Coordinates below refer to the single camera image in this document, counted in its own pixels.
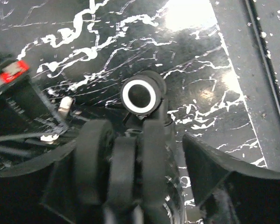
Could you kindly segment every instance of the red label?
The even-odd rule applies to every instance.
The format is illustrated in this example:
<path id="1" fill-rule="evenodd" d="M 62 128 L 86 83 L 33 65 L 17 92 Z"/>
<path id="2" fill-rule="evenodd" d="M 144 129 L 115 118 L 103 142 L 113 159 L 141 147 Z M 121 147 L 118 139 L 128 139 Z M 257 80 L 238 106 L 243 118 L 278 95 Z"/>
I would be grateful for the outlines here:
<path id="1" fill-rule="evenodd" d="M 20 75 L 22 75 L 24 72 L 28 71 L 29 66 L 24 62 L 24 61 L 18 61 L 15 62 L 18 64 L 18 66 L 22 69 L 22 71 L 14 74 L 13 76 L 11 76 L 8 73 L 2 73 L 0 75 L 0 78 L 5 82 L 5 83 L 10 83 L 12 81 L 14 81 L 17 77 L 19 77 Z"/>

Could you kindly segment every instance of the black cable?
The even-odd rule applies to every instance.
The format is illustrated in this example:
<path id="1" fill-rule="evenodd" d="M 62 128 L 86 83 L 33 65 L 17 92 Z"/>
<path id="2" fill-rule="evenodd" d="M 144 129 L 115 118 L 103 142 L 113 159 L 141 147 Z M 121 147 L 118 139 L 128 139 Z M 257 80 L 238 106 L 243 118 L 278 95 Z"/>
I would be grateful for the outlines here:
<path id="1" fill-rule="evenodd" d="M 41 146 L 41 147 L 46 147 L 46 148 L 55 148 L 56 147 L 56 145 L 48 144 L 46 142 L 34 140 L 34 139 L 26 139 L 21 143 L 26 143 L 26 144 L 30 144 L 30 145 L 34 145 L 34 146 Z"/>
<path id="2" fill-rule="evenodd" d="M 21 150 L 16 148 L 2 147 L 0 146 L 0 153 L 9 154 L 13 156 L 19 156 L 22 158 L 32 158 L 35 153 L 27 150 Z"/>
<path id="3" fill-rule="evenodd" d="M 43 133 L 25 133 L 25 134 L 4 135 L 4 136 L 0 136 L 0 142 L 17 140 L 17 139 L 40 138 L 43 135 L 47 136 L 47 135 L 55 135 L 55 134 L 43 132 Z"/>

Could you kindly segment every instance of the black rubber wheel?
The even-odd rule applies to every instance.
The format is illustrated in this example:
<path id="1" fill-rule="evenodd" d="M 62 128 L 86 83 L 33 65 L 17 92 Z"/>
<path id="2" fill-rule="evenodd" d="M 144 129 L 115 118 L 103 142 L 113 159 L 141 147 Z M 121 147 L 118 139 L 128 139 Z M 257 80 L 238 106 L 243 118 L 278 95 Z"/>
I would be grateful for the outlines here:
<path id="1" fill-rule="evenodd" d="M 117 212 L 133 206 L 136 139 L 118 137 L 114 143 L 107 203 Z"/>
<path id="2" fill-rule="evenodd" d="M 149 76 L 136 75 L 125 81 L 120 92 L 124 107 L 135 115 L 149 115 L 160 105 L 162 93 Z"/>
<path id="3" fill-rule="evenodd" d="M 159 73 L 156 73 L 155 71 L 142 71 L 139 72 L 138 75 L 142 75 L 142 76 L 148 76 L 150 78 L 152 78 L 159 86 L 161 92 L 162 92 L 162 96 L 164 97 L 167 93 L 167 85 L 165 80 L 163 79 L 162 76 L 160 76 Z"/>
<path id="4" fill-rule="evenodd" d="M 166 185 L 164 125 L 159 120 L 143 123 L 142 194 L 144 207 L 162 207 L 168 195 Z"/>
<path id="5" fill-rule="evenodd" d="M 91 120 L 80 130 L 73 172 L 80 203 L 100 205 L 105 202 L 110 169 L 106 158 L 112 154 L 114 139 L 108 120 Z"/>

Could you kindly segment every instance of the marble floor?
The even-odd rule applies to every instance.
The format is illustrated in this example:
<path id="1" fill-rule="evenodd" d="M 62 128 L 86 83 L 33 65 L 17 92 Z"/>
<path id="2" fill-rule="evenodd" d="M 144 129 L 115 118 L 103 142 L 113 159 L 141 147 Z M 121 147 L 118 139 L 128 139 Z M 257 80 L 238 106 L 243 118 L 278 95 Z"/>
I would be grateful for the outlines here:
<path id="1" fill-rule="evenodd" d="M 126 79 L 142 70 L 160 73 L 177 127 L 188 208 L 195 204 L 181 150 L 184 133 L 267 167 L 207 0 L 64 2 L 0 0 L 0 51 L 26 60 L 51 100 L 71 96 L 80 105 L 121 107 Z"/>

